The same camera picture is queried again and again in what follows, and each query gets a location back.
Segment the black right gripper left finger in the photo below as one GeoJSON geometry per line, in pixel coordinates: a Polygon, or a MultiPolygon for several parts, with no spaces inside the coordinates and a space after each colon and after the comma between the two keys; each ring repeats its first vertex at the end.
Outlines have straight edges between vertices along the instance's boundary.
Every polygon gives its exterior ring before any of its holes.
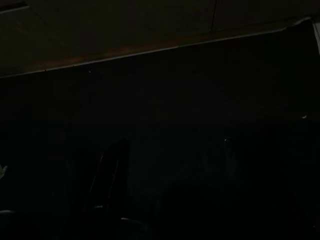
{"type": "Polygon", "coordinates": [[[83,214],[103,212],[108,216],[122,213],[125,204],[131,141],[122,138],[102,154],[87,195],[83,214]]]}

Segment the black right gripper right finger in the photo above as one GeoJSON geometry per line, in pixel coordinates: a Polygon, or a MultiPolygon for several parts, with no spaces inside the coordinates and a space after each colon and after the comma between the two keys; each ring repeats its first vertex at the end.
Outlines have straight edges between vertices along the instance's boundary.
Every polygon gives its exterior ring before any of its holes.
{"type": "Polygon", "coordinates": [[[245,193],[245,175],[242,163],[242,148],[232,138],[225,138],[223,141],[223,147],[228,180],[230,182],[232,192],[240,199],[245,193]]]}

